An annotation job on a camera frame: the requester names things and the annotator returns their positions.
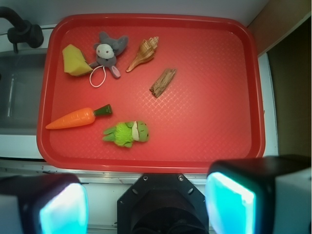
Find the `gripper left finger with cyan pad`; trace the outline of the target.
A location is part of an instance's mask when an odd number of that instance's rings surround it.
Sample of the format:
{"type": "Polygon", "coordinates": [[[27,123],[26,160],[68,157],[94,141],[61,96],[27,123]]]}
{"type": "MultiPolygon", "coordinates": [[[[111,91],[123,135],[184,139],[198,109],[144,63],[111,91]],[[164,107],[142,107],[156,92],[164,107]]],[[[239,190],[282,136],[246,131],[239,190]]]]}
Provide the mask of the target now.
{"type": "Polygon", "coordinates": [[[0,179],[2,234],[85,234],[88,197],[73,174],[0,179]]]}

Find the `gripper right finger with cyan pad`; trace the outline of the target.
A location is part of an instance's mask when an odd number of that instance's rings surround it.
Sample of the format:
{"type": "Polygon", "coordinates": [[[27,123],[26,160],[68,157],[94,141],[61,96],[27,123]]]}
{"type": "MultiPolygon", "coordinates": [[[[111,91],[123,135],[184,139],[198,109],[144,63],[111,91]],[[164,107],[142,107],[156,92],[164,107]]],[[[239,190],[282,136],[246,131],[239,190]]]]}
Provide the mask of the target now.
{"type": "Polygon", "coordinates": [[[218,160],[205,185],[217,234],[309,234],[312,160],[300,155],[218,160]]]}

